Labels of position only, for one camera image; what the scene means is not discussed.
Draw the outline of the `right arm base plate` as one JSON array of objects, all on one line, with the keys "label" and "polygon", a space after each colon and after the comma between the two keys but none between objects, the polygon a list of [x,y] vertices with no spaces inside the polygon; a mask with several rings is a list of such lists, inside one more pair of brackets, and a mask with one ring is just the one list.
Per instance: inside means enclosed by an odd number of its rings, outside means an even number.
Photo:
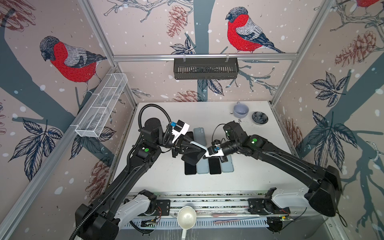
[{"label": "right arm base plate", "polygon": [[248,212],[252,215],[290,215],[290,208],[280,208],[272,200],[268,199],[248,199]]}]

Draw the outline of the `light blue phone case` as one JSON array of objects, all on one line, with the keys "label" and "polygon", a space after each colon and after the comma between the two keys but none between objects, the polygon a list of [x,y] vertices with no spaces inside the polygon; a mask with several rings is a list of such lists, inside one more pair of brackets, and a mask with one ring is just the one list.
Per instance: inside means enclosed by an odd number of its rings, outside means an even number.
[{"label": "light blue phone case", "polygon": [[196,165],[197,174],[208,174],[210,172],[209,169],[209,161],[208,159],[201,159]]}]

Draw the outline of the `black phone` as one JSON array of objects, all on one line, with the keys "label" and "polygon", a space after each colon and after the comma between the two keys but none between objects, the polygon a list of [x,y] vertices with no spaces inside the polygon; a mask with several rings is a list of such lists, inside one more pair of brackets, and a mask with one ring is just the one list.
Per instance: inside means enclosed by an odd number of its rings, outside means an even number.
[{"label": "black phone", "polygon": [[205,155],[206,149],[193,150],[192,152],[183,154],[182,160],[192,166],[195,166]]},{"label": "black phone", "polygon": [[219,158],[209,158],[209,171],[211,175],[220,175],[222,173],[221,163]]},{"label": "black phone", "polygon": [[191,141],[194,141],[194,133],[193,132],[187,132],[186,138],[190,139]]},{"label": "black phone", "polygon": [[197,167],[196,165],[191,165],[189,163],[184,162],[184,173],[185,175],[196,175]]}]

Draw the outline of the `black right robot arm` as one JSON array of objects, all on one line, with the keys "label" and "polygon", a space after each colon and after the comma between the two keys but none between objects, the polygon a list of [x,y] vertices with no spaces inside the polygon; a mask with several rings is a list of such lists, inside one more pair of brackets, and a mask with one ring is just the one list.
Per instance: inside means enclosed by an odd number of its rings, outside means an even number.
[{"label": "black right robot arm", "polygon": [[227,156],[240,153],[275,166],[308,187],[304,198],[318,213],[334,217],[342,195],[338,170],[332,166],[323,168],[293,156],[259,135],[248,135],[239,123],[223,124],[227,141],[212,141],[212,154]]}]

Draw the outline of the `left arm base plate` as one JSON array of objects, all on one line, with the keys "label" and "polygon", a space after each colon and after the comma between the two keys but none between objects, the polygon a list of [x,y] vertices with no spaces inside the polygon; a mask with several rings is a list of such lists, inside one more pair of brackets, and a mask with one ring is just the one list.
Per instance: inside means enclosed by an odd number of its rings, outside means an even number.
[{"label": "left arm base plate", "polygon": [[151,201],[148,210],[144,212],[142,216],[168,216],[170,214],[170,208],[170,200]]}]

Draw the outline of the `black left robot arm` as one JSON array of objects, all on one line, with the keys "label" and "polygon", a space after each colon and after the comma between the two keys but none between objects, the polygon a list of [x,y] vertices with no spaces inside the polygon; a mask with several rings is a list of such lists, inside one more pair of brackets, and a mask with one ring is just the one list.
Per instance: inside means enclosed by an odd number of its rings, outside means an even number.
[{"label": "black left robot arm", "polygon": [[207,148],[187,136],[189,125],[171,120],[159,105],[147,104],[138,114],[139,137],[127,155],[127,165],[106,190],[91,204],[82,204],[76,210],[76,228],[71,240],[114,240],[120,228],[141,214],[156,210],[157,196],[142,190],[131,201],[124,203],[138,180],[152,167],[162,148],[172,157],[196,165]]}]

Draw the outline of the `white phone case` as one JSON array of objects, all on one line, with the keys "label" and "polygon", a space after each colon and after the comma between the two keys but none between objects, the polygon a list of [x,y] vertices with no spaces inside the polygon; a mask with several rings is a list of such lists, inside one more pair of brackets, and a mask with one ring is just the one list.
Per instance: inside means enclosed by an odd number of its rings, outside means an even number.
[{"label": "white phone case", "polygon": [[234,171],[232,156],[231,156],[231,162],[224,163],[224,164],[221,163],[221,170],[223,173],[232,173]]}]

